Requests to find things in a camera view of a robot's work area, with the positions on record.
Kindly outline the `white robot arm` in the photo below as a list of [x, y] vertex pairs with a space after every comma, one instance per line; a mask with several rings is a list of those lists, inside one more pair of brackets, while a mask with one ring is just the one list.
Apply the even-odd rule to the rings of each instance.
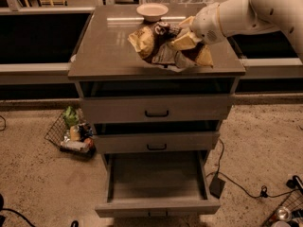
[[303, 59], [303, 0], [227, 0], [200, 9], [180, 27], [182, 32], [171, 42], [176, 50], [216, 44], [239, 34], [280, 31]]

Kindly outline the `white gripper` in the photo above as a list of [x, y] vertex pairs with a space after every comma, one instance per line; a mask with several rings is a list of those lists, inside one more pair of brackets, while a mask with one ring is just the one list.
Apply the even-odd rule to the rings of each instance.
[[225, 36], [220, 25], [219, 6], [219, 3], [211, 4], [202, 8], [195, 16], [189, 16], [183, 20], [179, 27], [190, 28], [192, 32], [187, 32], [168, 42], [169, 48], [182, 51], [195, 48], [201, 40], [203, 44], [222, 42]]

